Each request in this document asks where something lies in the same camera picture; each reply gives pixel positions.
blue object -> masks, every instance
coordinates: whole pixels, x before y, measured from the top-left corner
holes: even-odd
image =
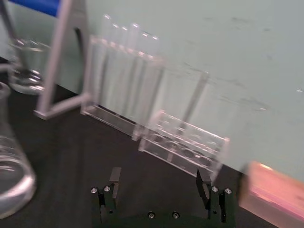
[[[60,0],[9,0],[18,5],[56,17]]]

erlenmeyer flask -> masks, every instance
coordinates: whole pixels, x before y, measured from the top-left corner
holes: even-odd
[[[7,120],[10,89],[0,83],[0,219],[14,214],[33,196],[35,174]]]

pink box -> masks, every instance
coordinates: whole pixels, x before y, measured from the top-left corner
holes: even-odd
[[[304,184],[258,162],[242,180],[239,205],[279,228],[304,228]]]

acrylic holder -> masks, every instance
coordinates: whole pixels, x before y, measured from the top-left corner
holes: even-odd
[[[196,176],[203,168],[214,181],[227,154],[229,138],[188,124],[164,111],[144,130],[139,150]]]

black table surface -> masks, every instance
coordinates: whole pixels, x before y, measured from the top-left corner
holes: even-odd
[[[0,81],[7,82],[0,74]],[[55,101],[73,96],[57,87]],[[108,183],[122,167],[118,211],[121,217],[148,211],[178,211],[205,217],[195,178],[138,151],[126,134],[75,109],[44,121],[33,114],[37,97],[12,91],[9,121],[37,175],[29,204],[0,220],[1,228],[89,228],[92,186]],[[215,185],[236,191],[240,173],[223,166]],[[236,208],[237,228],[275,226]]]

